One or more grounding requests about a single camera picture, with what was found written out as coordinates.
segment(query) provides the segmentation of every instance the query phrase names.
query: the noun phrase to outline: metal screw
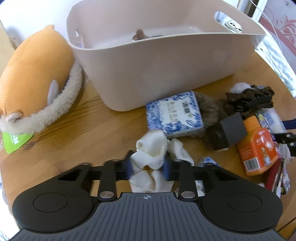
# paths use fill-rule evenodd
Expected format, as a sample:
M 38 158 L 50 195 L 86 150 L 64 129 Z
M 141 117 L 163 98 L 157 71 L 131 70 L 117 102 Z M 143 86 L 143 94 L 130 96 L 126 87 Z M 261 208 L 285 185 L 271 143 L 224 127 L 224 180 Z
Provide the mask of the metal screw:
M 110 191 L 103 191 L 100 193 L 101 198 L 111 198 L 113 196 L 114 196 L 114 193 Z
M 181 196 L 183 198 L 193 198 L 193 197 L 195 197 L 195 193 L 191 192 L 191 191 L 185 191 L 185 192 L 181 193 Z

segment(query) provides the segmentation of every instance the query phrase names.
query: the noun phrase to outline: crosshair mark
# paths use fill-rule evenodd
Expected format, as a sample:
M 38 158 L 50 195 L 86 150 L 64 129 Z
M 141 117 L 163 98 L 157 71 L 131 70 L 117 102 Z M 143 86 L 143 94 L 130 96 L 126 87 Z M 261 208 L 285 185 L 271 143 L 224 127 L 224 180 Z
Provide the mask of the crosshair mark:
M 148 199 L 151 199 L 152 197 L 151 197 L 151 196 L 149 196 L 149 195 L 146 195 L 146 196 L 144 196 L 144 197 L 142 197 L 142 198 L 144 198 L 144 199 L 148 200 Z

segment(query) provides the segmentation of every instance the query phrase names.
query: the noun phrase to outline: white cloth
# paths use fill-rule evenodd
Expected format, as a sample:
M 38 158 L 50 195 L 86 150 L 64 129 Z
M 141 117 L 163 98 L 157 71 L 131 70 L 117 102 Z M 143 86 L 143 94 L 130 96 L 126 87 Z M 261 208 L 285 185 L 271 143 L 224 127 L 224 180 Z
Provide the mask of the white cloth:
M 251 86 L 245 82 L 239 82 L 232 86 L 229 92 L 234 94 L 241 94 L 245 89 L 251 89 Z
M 136 143 L 137 152 L 131 156 L 133 174 L 130 179 L 132 192 L 170 192 L 173 181 L 166 181 L 158 169 L 162 167 L 167 152 L 172 159 L 190 162 L 193 159 L 184 150 L 183 143 L 177 139 L 168 140 L 162 130 L 147 132 Z

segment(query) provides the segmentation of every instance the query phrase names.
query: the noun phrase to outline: black circular pad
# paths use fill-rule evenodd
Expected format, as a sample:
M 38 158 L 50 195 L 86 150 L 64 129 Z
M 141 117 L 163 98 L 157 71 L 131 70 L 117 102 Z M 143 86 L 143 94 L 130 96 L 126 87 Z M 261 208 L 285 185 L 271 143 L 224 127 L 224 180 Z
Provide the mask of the black circular pad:
M 93 210 L 90 195 L 76 182 L 48 180 L 22 192 L 12 212 L 19 226 L 40 233 L 61 232 L 85 221 Z
M 275 227 L 281 200 L 271 191 L 244 181 L 220 181 L 202 200 L 206 217 L 235 232 L 259 232 Z
M 260 208 L 261 200 L 251 193 L 239 192 L 227 198 L 229 207 L 240 212 L 253 212 Z
M 33 206 L 41 212 L 52 213 L 61 210 L 68 203 L 65 195 L 60 193 L 44 193 L 35 198 Z

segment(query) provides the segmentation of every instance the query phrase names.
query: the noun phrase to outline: green tag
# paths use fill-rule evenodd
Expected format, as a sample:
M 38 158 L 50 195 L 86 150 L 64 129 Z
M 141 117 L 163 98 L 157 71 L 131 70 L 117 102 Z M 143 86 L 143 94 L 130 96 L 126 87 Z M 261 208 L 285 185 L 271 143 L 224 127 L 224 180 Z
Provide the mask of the green tag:
M 5 150 L 10 154 L 30 140 L 33 134 L 11 135 L 7 132 L 2 132 L 2 136 Z

